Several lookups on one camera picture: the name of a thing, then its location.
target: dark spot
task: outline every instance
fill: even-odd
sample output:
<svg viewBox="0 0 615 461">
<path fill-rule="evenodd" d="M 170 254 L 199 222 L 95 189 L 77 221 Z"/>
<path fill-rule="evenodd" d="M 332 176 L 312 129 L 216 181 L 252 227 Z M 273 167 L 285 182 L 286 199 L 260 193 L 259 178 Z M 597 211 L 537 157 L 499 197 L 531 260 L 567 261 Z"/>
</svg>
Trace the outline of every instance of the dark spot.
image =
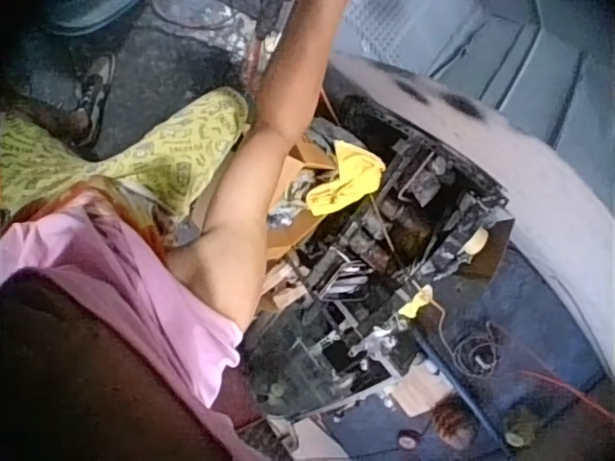
<svg viewBox="0 0 615 461">
<path fill-rule="evenodd" d="M 442 95 L 442 99 L 453 109 L 465 113 L 468 117 L 472 117 L 476 120 L 484 120 L 479 108 L 468 98 L 464 98 L 458 94 L 445 93 Z"/>
<path fill-rule="evenodd" d="M 400 82 L 400 81 L 396 81 L 395 83 L 397 84 L 397 86 L 399 87 L 401 91 L 411 96 L 412 99 L 414 99 L 415 101 L 418 101 L 419 103 L 424 104 L 426 106 L 430 104 L 427 98 L 423 96 L 421 93 L 419 93 L 416 90 L 416 88 L 412 86 L 411 84 L 408 84 L 406 82 Z"/>
</svg>

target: pink shirt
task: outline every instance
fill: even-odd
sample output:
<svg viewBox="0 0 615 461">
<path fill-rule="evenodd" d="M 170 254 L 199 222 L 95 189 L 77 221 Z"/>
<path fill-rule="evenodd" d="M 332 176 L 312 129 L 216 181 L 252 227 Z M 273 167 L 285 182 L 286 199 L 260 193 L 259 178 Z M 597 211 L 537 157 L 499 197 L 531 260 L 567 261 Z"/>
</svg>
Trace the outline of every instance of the pink shirt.
<svg viewBox="0 0 615 461">
<path fill-rule="evenodd" d="M 12 225 L 0 240 L 0 284 L 23 268 L 36 268 L 128 341 L 233 458 L 261 458 L 209 410 L 225 367 L 239 363 L 241 331 L 178 283 L 132 228 L 80 206 Z"/>
</svg>

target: shoe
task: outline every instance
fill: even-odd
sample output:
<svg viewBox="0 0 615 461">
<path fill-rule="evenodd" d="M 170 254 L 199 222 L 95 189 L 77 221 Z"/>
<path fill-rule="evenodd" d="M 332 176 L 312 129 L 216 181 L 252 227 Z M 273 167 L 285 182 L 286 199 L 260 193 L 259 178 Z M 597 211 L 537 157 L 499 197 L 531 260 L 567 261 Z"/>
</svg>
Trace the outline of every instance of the shoe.
<svg viewBox="0 0 615 461">
<path fill-rule="evenodd" d="M 78 147 L 91 147 L 98 140 L 114 72 L 115 56 L 104 55 L 94 61 L 81 83 L 77 110 L 85 111 L 89 123 L 85 135 L 75 141 Z"/>
</svg>

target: yellow patterned pants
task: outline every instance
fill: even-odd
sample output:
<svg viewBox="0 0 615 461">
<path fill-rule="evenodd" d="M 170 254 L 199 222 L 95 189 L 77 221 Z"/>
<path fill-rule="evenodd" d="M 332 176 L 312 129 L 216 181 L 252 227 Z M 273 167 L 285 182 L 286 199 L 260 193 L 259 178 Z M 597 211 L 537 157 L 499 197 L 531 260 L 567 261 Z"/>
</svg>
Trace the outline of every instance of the yellow patterned pants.
<svg viewBox="0 0 615 461">
<path fill-rule="evenodd" d="M 99 162 L 76 157 L 32 122 L 0 119 L 0 206 L 10 214 L 93 176 L 120 180 L 177 220 L 207 187 L 247 119 L 241 95 L 219 88 L 156 126 L 123 153 Z"/>
</svg>

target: dark fabric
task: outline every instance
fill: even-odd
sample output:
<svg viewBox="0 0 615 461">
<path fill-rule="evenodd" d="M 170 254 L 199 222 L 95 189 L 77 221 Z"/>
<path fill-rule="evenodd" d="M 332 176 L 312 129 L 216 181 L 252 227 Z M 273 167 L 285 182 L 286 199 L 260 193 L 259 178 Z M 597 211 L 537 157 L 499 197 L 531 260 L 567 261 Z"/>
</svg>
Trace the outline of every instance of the dark fabric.
<svg viewBox="0 0 615 461">
<path fill-rule="evenodd" d="M 52 281 L 0 287 L 2 454 L 8 459 L 228 459 L 118 335 Z"/>
</svg>

